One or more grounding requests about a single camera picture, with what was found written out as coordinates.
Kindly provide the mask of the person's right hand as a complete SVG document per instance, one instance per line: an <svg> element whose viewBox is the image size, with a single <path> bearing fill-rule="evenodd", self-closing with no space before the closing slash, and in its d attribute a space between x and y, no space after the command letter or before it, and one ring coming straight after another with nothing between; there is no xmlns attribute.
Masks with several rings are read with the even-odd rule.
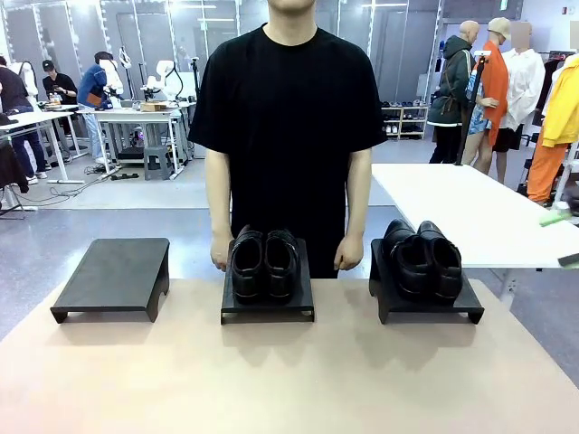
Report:
<svg viewBox="0 0 579 434"><path fill-rule="evenodd" d="M229 246L233 236L231 234L217 234L212 237L210 256L214 266L222 272L226 271Z"/></svg>

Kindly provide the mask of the person's left hand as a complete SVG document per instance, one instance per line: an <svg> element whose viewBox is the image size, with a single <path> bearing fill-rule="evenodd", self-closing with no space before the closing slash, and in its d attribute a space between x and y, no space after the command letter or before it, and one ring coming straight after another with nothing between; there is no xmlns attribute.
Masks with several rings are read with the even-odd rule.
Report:
<svg viewBox="0 0 579 434"><path fill-rule="evenodd" d="M346 234L337 247L334 268L344 271L354 269L363 257L363 236L361 234Z"/></svg>

